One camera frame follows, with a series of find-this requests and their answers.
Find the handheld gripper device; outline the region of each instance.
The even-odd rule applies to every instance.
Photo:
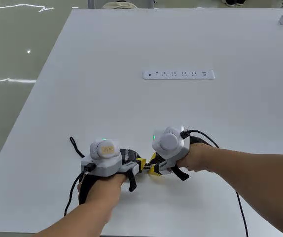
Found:
[[[189,175],[184,173],[177,166],[177,161],[184,158],[190,151],[190,144],[204,143],[209,145],[199,137],[190,136],[191,132],[197,130],[185,130],[183,126],[167,127],[165,130],[157,130],[154,132],[152,147],[155,150],[146,168],[150,174],[163,175],[174,173],[182,181],[189,178]]]
[[[116,173],[124,174],[129,182],[129,191],[137,187],[135,175],[142,172],[146,159],[141,158],[137,152],[130,149],[121,149],[116,141],[101,139],[90,145],[89,155],[84,156],[70,137],[70,141],[76,152],[82,158],[81,173],[76,178],[71,188],[70,199],[65,209],[65,215],[70,205],[72,191],[79,180],[82,185],[79,192],[79,204],[86,201],[87,195],[95,182],[101,178],[110,177]]]

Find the black cable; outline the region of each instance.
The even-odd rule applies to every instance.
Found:
[[[217,143],[214,142],[214,141],[212,140],[212,138],[210,138],[208,135],[206,135],[205,133],[203,133],[203,132],[201,132],[201,131],[199,131],[199,130],[185,130],[185,131],[181,132],[181,137],[182,137],[182,138],[186,138],[186,137],[190,136],[190,133],[191,133],[191,132],[196,132],[196,133],[202,134],[202,135],[205,136],[207,139],[209,139],[217,148],[219,148],[219,146],[217,145]],[[236,191],[236,195],[237,195],[238,204],[239,204],[240,212],[241,212],[241,215],[242,215],[242,219],[243,219],[243,221],[244,221],[244,226],[245,226],[245,231],[246,231],[246,237],[249,237],[246,218],[245,218],[245,215],[244,215],[244,211],[243,211],[243,209],[242,209],[242,205],[241,205],[239,193],[238,193],[237,191]]]
[[[73,147],[74,147],[74,149],[76,150],[76,152],[78,153],[78,155],[80,155],[81,158],[84,158],[83,153],[81,153],[81,151],[78,150],[78,147],[77,147],[77,144],[76,144],[74,138],[73,138],[73,137],[70,137],[69,140],[71,141],[71,144],[73,145]]]
[[[66,206],[65,211],[64,211],[64,216],[67,215],[68,207],[69,207],[69,205],[71,204],[73,189],[74,189],[74,187],[76,186],[77,181],[83,176],[84,172],[86,172],[86,171],[85,171],[85,170],[82,171],[82,172],[77,176],[77,178],[75,179],[75,181],[74,181],[73,184],[72,184],[71,192],[69,193],[69,200],[68,200],[67,206]]]
[[[206,135],[205,133],[203,133],[203,132],[201,132],[201,131],[199,131],[199,130],[184,130],[183,132],[181,132],[181,137],[182,137],[182,138],[188,137],[191,132],[196,132],[196,133],[202,134],[202,135],[205,136],[207,139],[209,139],[217,148],[219,148],[219,146],[217,145],[217,143],[214,142],[214,141],[212,140],[212,138],[210,138],[208,135]]]

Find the power strip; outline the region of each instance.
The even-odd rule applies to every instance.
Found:
[[[147,80],[160,80],[160,79],[215,79],[213,70],[203,71],[145,71],[142,78]]]

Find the floor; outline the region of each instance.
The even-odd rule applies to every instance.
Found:
[[[87,0],[0,0],[0,150],[72,8]],[[281,0],[247,0],[246,8]],[[221,0],[157,0],[157,8],[226,7]],[[0,236],[29,236],[2,234]]]

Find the hand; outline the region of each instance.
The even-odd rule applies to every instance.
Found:
[[[90,189],[86,203],[96,201],[103,205],[109,205],[111,208],[115,207],[119,201],[121,186],[125,180],[124,174],[115,174],[109,178],[99,179]],[[81,185],[82,182],[78,184],[79,192]]]
[[[189,171],[209,171],[209,153],[215,149],[203,143],[190,145],[190,152],[183,159],[177,161],[179,167],[185,167]]]

